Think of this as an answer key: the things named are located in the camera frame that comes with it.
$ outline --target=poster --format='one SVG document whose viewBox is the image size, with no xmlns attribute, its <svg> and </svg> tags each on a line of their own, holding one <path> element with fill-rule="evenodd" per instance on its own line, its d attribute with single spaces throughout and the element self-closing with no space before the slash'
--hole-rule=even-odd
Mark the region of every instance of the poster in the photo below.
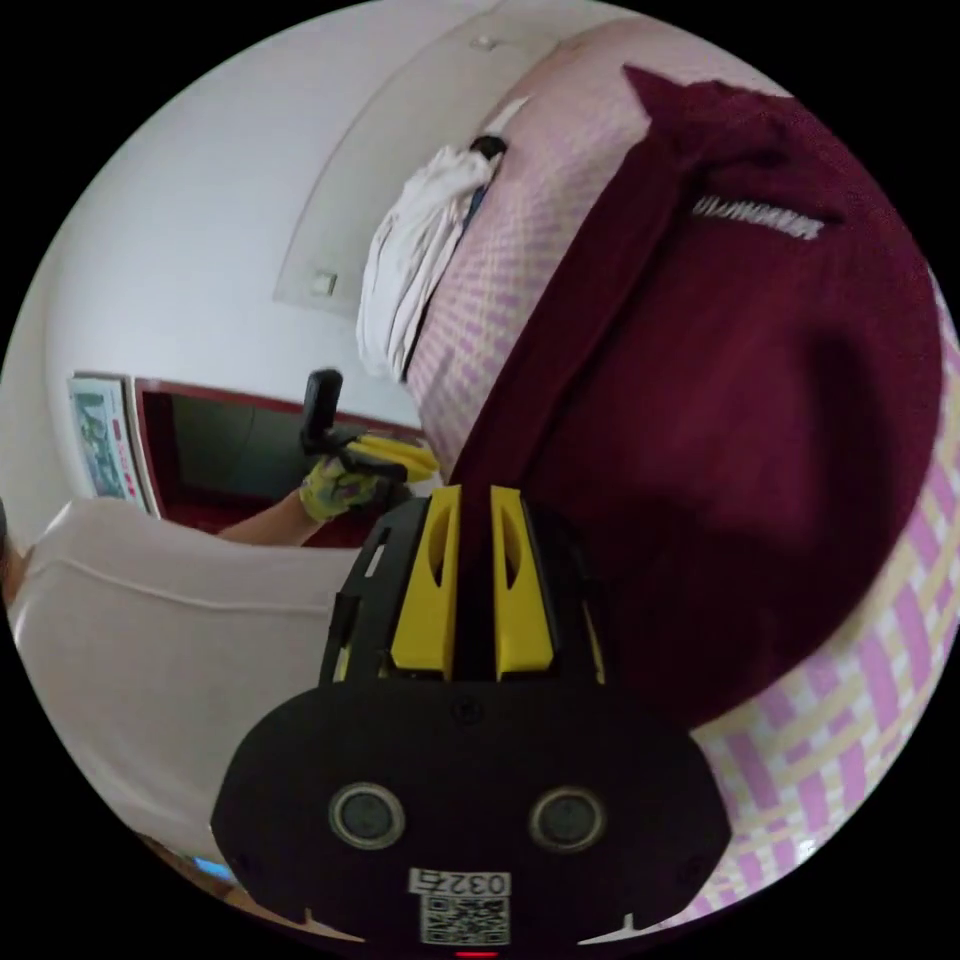
<svg viewBox="0 0 960 960">
<path fill-rule="evenodd" d="M 149 511 L 130 442 L 123 379 L 76 376 L 69 389 L 77 438 L 97 496 L 129 500 Z"/>
</svg>

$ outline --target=white wall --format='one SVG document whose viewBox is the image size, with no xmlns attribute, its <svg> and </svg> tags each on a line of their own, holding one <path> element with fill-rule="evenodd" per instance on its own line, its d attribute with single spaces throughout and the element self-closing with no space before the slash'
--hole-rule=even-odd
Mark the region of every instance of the white wall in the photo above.
<svg viewBox="0 0 960 960">
<path fill-rule="evenodd" d="M 73 490 L 50 420 L 45 379 L 44 320 L 60 244 L 51 245 L 14 325 L 0 376 L 0 496 L 10 532 L 33 543 Z"/>
<path fill-rule="evenodd" d="M 611 13 L 514 2 L 562 12 L 570 32 Z M 318 171 L 359 110 L 423 47 L 496 5 L 378 0 L 301 24 L 202 77 L 107 163 L 67 219 L 47 321 L 50 410 L 77 493 L 90 492 L 65 387 L 78 370 L 299 401 L 308 373 L 333 366 L 342 409 L 418 424 L 402 387 L 362 371 L 353 324 L 272 297 Z"/>
</svg>

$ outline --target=yellow robot part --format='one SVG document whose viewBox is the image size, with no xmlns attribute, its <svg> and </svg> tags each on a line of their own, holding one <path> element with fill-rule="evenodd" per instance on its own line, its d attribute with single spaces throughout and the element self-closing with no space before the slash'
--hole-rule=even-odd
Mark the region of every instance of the yellow robot part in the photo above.
<svg viewBox="0 0 960 960">
<path fill-rule="evenodd" d="M 364 434 L 358 440 L 348 443 L 347 449 L 362 456 L 402 464 L 407 469 L 407 483 L 429 480 L 440 469 L 429 450 L 402 440 Z"/>
<path fill-rule="evenodd" d="M 490 509 L 497 679 L 544 673 L 553 643 L 520 491 L 492 487 Z"/>
<path fill-rule="evenodd" d="M 398 670 L 452 679 L 460 553 L 460 487 L 430 497 L 390 653 Z"/>
</svg>

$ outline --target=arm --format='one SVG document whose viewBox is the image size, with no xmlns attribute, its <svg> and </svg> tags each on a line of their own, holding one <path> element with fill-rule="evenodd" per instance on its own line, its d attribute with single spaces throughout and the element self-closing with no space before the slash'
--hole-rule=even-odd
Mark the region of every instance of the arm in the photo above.
<svg viewBox="0 0 960 960">
<path fill-rule="evenodd" d="M 217 536 L 252 547 L 302 547 L 325 523 L 377 491 L 374 477 L 347 473 L 336 457 L 322 457 L 300 488 Z"/>
<path fill-rule="evenodd" d="M 322 526 L 307 513 L 299 491 L 294 490 L 279 503 L 221 530 L 217 536 L 252 547 L 302 547 Z"/>
</svg>

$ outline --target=hand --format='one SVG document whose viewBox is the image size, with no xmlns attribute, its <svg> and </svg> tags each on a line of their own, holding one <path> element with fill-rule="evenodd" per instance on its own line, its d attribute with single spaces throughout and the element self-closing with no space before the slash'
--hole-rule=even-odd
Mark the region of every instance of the hand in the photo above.
<svg viewBox="0 0 960 960">
<path fill-rule="evenodd" d="M 334 456 L 324 456 L 300 485 L 300 503 L 316 523 L 326 523 L 351 507 L 369 503 L 377 492 L 377 478 L 347 473 Z"/>
</svg>

